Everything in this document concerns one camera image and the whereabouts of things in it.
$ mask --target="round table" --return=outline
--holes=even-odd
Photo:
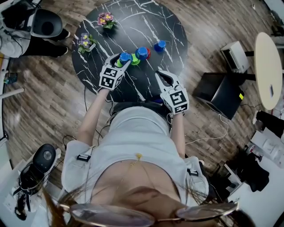
[[[254,65],[261,102],[266,109],[272,110],[281,95],[282,64],[273,40],[264,32],[256,38]]]
[[[99,13],[111,12],[113,28],[97,24]],[[90,33],[98,41],[91,51],[78,52],[82,33]],[[154,44],[166,41],[162,53]],[[99,74],[105,60],[113,54],[134,53],[139,47],[151,50],[151,57],[137,66],[129,66],[120,85],[107,99],[115,102],[152,100],[160,94],[155,71],[166,70],[179,75],[187,60],[187,39],[179,19],[164,5],[149,0],[114,0],[94,9],[78,27],[72,45],[72,62],[81,82],[95,94],[100,89]]]

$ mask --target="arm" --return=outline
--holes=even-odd
[[[176,145],[179,156],[185,159],[185,132],[182,113],[176,114],[173,117],[171,139]]]
[[[108,89],[101,89],[92,103],[90,108],[88,109],[83,122],[78,130],[77,133],[77,140],[83,143],[86,143],[90,146],[93,145],[93,138],[95,134],[95,130],[97,128],[97,123],[99,119],[99,115],[101,110],[104,106],[106,97],[110,90]]]

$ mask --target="black box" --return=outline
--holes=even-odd
[[[227,73],[204,73],[193,96],[231,120],[240,106],[244,92]]]

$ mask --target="black speaker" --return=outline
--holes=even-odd
[[[204,73],[193,96],[231,120],[244,98],[244,92],[226,73]]]
[[[41,172],[46,173],[53,165],[55,157],[55,148],[50,144],[44,144],[36,151],[32,162]]]

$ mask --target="white shirt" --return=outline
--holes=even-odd
[[[62,185],[70,192],[85,184],[85,194],[76,201],[89,203],[101,174],[113,163],[136,160],[137,153],[142,154],[141,161],[162,168],[170,176],[183,204],[197,205],[186,190],[189,186],[204,194],[206,199],[209,186],[201,172],[198,158],[180,158],[169,137],[167,122],[144,107],[131,107],[119,112],[111,123],[109,133],[97,148],[90,148],[80,141],[69,142],[61,177]],[[91,158],[87,163],[76,160],[79,154],[89,154]],[[190,176],[188,168],[190,172],[197,172],[198,176]]]
[[[8,0],[6,2],[3,2],[2,4],[0,4],[0,12],[11,7],[19,1],[20,0]],[[0,18],[0,52],[11,58],[20,57],[26,52],[30,44],[31,34],[27,31],[16,31],[13,29],[7,29],[6,31],[10,33],[9,35],[6,34],[6,32],[4,31],[5,29],[3,27],[3,18]]]

